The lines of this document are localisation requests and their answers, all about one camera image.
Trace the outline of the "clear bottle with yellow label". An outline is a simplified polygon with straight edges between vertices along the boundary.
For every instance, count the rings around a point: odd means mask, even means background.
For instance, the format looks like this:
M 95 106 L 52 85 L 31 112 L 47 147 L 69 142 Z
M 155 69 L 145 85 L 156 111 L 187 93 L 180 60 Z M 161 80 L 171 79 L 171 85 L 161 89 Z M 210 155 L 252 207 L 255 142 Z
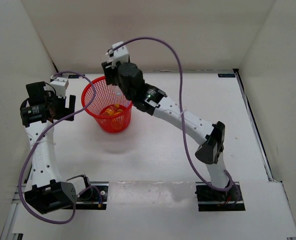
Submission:
M 112 116 L 116 116 L 116 115 L 123 113 L 123 108 L 119 104 L 113 104 L 111 106 L 111 109 L 112 109 Z

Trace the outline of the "large clear plastic bottle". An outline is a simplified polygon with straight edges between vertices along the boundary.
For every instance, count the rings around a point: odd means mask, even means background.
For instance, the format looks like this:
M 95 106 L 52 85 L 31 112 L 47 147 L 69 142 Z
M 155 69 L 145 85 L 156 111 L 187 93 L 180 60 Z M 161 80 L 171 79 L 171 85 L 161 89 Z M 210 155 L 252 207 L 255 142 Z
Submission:
M 122 90 L 119 88 L 119 86 L 117 85 L 112 85 L 111 86 L 111 90 L 115 93 L 116 96 L 122 96 L 123 95 L 123 92 Z

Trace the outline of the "orange juice plastic bottle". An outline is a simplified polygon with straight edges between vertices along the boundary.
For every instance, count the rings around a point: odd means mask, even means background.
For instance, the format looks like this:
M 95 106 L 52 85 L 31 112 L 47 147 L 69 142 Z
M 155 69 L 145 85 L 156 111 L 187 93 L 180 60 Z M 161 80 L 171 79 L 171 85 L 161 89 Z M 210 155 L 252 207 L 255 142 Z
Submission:
M 102 113 L 101 116 L 103 117 L 111 117 L 112 116 L 112 109 L 111 106 L 108 106 Z

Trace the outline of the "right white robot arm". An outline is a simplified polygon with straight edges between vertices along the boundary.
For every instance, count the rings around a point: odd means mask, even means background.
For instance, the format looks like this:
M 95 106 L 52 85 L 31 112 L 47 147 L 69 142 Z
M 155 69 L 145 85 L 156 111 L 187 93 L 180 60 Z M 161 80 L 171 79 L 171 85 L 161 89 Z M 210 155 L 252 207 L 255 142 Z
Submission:
M 225 199 L 234 185 L 223 160 L 225 125 L 183 111 L 164 91 L 146 83 L 134 63 L 103 62 L 101 66 L 107 85 L 119 87 L 138 110 L 170 123 L 182 131 L 184 138 L 189 136 L 198 144 L 195 157 L 206 165 L 211 179 L 204 183 L 216 199 Z

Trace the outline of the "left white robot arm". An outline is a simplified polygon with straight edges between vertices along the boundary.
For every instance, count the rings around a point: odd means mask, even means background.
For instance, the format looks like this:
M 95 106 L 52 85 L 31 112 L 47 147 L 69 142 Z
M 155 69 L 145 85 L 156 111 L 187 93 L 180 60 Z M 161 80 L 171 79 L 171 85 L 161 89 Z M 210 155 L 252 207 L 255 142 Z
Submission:
M 67 87 L 68 81 L 61 77 L 50 83 L 27 84 L 28 99 L 20 106 L 29 143 L 31 146 L 37 143 L 32 154 L 31 190 L 24 193 L 24 199 L 41 214 L 70 207 L 76 204 L 77 196 L 87 200 L 93 193 L 90 185 L 83 182 L 75 188 L 61 177 L 54 150 L 54 129 L 43 132 L 54 120 L 74 112 L 76 97 L 66 96 Z

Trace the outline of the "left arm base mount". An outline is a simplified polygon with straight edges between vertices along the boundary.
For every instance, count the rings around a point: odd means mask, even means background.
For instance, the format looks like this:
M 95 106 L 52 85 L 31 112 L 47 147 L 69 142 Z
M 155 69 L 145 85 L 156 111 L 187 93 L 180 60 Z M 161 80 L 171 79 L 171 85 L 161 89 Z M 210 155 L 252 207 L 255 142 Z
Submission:
M 81 198 L 78 198 L 76 203 L 77 210 L 99 210 L 103 211 L 107 208 L 108 193 L 109 193 L 109 182 L 99 181 L 91 182 L 91 188 L 81 195 Z

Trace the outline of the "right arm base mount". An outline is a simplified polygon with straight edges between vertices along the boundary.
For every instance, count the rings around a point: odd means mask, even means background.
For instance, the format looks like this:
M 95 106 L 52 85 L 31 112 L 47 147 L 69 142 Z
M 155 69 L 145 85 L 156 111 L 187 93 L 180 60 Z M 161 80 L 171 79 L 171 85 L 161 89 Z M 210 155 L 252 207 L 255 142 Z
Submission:
M 245 204 L 238 182 L 228 191 L 215 191 L 204 183 L 196 182 L 199 212 L 237 212 L 245 211 Z

